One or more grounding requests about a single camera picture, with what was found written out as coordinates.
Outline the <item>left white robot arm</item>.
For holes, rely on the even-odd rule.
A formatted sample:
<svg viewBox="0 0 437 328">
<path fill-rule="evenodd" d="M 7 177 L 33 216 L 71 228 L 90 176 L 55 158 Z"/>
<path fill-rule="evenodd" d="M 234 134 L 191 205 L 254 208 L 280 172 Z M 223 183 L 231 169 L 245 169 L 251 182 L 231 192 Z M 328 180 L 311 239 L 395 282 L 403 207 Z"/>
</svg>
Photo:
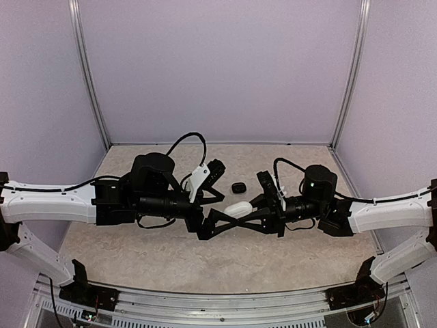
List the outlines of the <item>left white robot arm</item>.
<svg viewBox="0 0 437 328">
<path fill-rule="evenodd" d="M 189 174 L 185 188 L 175 179 L 174 160 L 152 152 L 135 157 L 121 178 L 101 176 L 73 186 L 47 187 L 11 181 L 1 173 L 1 250 L 36 265 L 52 281 L 67 288 L 82 304 L 91 303 L 95 288 L 85 266 L 64 260 L 34 237 L 27 221 L 69 221 L 95 226 L 140 223 L 143 217 L 160 217 L 171 225 L 184 220 L 189 232 L 203 225 L 203 206 L 223 201 L 214 189 L 224 174 L 222 161 L 202 163 Z"/>
</svg>

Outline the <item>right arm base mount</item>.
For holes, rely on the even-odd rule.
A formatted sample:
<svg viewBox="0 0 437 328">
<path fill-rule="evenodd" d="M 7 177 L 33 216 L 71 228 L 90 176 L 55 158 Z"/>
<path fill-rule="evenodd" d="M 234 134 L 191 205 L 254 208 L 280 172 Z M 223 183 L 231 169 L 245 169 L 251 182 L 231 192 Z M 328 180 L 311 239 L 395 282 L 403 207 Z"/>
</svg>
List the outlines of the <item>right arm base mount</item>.
<svg viewBox="0 0 437 328">
<path fill-rule="evenodd" d="M 372 256 L 362 263 L 356 280 L 352 284 L 326 290 L 330 310 L 348 308 L 385 298 L 386 293 L 382 284 L 370 277 L 371 264 L 375 258 Z"/>
</svg>

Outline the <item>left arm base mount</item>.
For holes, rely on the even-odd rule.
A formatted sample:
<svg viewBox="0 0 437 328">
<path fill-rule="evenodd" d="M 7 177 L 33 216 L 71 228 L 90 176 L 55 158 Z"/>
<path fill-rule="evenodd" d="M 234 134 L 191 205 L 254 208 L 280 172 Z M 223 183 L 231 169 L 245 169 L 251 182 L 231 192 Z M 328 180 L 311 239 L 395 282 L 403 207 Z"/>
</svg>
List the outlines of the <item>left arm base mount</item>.
<svg viewBox="0 0 437 328">
<path fill-rule="evenodd" d="M 119 290 L 90 284 L 85 266 L 75 259 L 72 260 L 72 264 L 74 267 L 73 280 L 60 288 L 59 298 L 96 310 L 114 312 Z"/>
</svg>

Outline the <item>black earbud charging case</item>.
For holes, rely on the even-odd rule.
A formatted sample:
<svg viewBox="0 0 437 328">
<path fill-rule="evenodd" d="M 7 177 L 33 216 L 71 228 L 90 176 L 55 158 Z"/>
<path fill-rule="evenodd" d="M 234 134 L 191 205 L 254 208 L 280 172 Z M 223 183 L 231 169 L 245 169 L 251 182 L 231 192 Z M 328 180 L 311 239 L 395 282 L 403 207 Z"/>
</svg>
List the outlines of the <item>black earbud charging case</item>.
<svg viewBox="0 0 437 328">
<path fill-rule="evenodd" d="M 235 182 L 231 185 L 233 194 L 243 194 L 246 192 L 246 185 L 243 182 Z"/>
</svg>

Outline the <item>white earbud charging case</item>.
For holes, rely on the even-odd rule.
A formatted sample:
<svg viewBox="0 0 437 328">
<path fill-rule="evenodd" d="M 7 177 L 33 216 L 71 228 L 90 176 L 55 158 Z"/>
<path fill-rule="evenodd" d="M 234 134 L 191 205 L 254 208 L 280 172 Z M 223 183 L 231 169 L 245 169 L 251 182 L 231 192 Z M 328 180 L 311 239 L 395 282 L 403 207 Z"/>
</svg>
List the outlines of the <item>white earbud charging case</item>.
<svg viewBox="0 0 437 328">
<path fill-rule="evenodd" d="M 239 219 L 253 212 L 253 207 L 250 202 L 238 202 L 228 206 L 224 213 L 230 217 Z"/>
</svg>

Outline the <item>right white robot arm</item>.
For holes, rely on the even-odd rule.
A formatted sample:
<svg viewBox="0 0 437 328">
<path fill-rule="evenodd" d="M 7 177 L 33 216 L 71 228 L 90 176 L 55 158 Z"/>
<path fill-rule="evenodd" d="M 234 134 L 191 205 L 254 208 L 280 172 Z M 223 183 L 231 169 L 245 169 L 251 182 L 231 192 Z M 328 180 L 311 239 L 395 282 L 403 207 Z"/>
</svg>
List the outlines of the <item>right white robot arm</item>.
<svg viewBox="0 0 437 328">
<path fill-rule="evenodd" d="M 436 256 L 436 181 L 428 188 L 396 197 L 371 200 L 346 197 L 336 192 L 337 175 L 323 165 L 303 170 L 301 194 L 286 197 L 277 175 L 259 173 L 263 194 L 250 202 L 228 206 L 226 214 L 246 218 L 266 207 L 281 225 L 316 219 L 318 229 L 335 237 L 354 236 L 370 230 L 418 226 L 421 231 L 385 254 L 372 257 L 358 272 L 349 296 L 364 303 L 392 277 Z"/>
</svg>

